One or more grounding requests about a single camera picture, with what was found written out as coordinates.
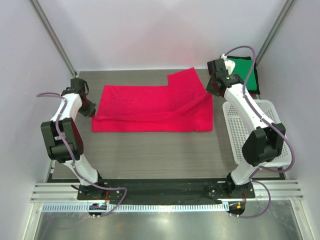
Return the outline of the pink red t shirt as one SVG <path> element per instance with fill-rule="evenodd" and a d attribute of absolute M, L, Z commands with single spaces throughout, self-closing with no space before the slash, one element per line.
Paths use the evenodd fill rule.
<path fill-rule="evenodd" d="M 105 85 L 94 133 L 211 132 L 213 97 L 195 68 L 167 76 L 164 86 Z"/>

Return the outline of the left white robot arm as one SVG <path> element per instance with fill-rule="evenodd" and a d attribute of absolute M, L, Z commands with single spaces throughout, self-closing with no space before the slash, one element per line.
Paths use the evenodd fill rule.
<path fill-rule="evenodd" d="M 84 155 L 84 143 L 77 129 L 77 114 L 92 118 L 96 113 L 96 104 L 88 100 L 88 83 L 81 78 L 72 78 L 70 86 L 62 93 L 44 92 L 40 97 L 61 100 L 54 116 L 40 125 L 48 157 L 68 167 L 78 178 L 78 199 L 100 200 L 107 192 L 102 177 Z"/>

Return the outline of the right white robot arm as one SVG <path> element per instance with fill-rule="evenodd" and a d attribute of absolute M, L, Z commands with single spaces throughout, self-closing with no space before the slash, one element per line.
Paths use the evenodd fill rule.
<path fill-rule="evenodd" d="M 206 87 L 235 108 L 249 134 L 241 149 L 243 160 L 226 177 L 225 191 L 231 198 L 241 196 L 257 170 L 282 153 L 286 133 L 285 126 L 274 123 L 253 100 L 242 78 L 233 73 L 235 65 L 225 57 L 209 61 Z"/>

